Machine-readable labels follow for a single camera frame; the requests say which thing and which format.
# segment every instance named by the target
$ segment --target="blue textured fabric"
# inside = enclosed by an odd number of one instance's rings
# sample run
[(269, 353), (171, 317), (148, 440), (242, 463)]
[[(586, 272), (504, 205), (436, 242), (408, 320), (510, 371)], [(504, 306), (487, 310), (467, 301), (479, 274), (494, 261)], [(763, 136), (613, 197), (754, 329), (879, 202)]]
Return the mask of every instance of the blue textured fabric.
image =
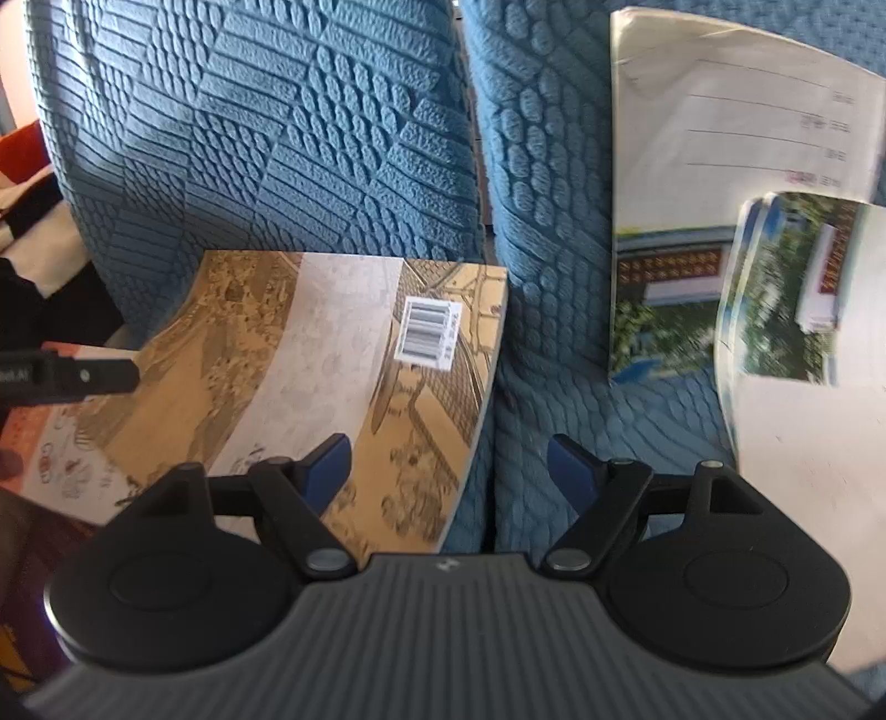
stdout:
[[(535, 559), (574, 518), (544, 466), (553, 433), (659, 472), (687, 472), (704, 458), (731, 461), (709, 372), (621, 387), (606, 380), (609, 16), (625, 4), (462, 0), (496, 252), (511, 280), (495, 405), (498, 547)], [(883, 4), (633, 4), (761, 27), (886, 74)]]
[[(142, 340), (205, 248), (478, 260), (449, 0), (31, 0), (52, 164)], [(476, 550), (491, 429), (448, 538)]]

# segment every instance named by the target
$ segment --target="white label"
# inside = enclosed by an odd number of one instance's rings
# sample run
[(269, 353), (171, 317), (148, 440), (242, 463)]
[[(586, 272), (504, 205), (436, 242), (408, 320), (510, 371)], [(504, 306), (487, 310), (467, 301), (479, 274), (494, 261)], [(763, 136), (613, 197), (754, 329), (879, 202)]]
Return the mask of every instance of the white label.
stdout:
[(394, 360), (449, 372), (461, 319), (460, 302), (408, 295)]

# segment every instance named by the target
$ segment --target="white logo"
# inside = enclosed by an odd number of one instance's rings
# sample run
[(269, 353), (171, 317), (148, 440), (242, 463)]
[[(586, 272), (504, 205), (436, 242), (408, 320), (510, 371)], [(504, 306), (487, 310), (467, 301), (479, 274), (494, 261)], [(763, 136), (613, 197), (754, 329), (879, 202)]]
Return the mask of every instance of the white logo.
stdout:
[(461, 566), (462, 563), (454, 558), (446, 558), (437, 563), (437, 569), (442, 570), (444, 573), (448, 573), (450, 570), (455, 570)]

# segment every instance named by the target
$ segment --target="book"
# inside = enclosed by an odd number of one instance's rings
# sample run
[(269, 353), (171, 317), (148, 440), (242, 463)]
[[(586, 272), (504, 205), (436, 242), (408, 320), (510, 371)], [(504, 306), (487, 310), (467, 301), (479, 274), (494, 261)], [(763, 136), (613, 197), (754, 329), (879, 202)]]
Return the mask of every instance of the book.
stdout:
[(717, 383), (742, 476), (850, 578), (830, 658), (850, 671), (886, 659), (886, 208), (805, 192), (764, 205)]
[(805, 189), (869, 201), (886, 80), (760, 30), (611, 16), (615, 141), (610, 378), (714, 364), (736, 211)]
[[(345, 433), (352, 470), (323, 522), (360, 561), (437, 551), (477, 447), (506, 303), (500, 267), (206, 252), (175, 317), (131, 354), (136, 392), (12, 411), (0, 445), (23, 470), (0, 487), (102, 524), (178, 463), (242, 473)], [(251, 534), (250, 520), (221, 525)]]

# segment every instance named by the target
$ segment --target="barcode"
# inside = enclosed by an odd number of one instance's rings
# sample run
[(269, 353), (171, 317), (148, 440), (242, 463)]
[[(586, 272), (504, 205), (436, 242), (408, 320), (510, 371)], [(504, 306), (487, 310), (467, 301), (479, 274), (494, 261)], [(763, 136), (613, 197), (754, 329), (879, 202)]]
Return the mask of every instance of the barcode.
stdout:
[(461, 318), (460, 302), (408, 295), (394, 359), (451, 370)]

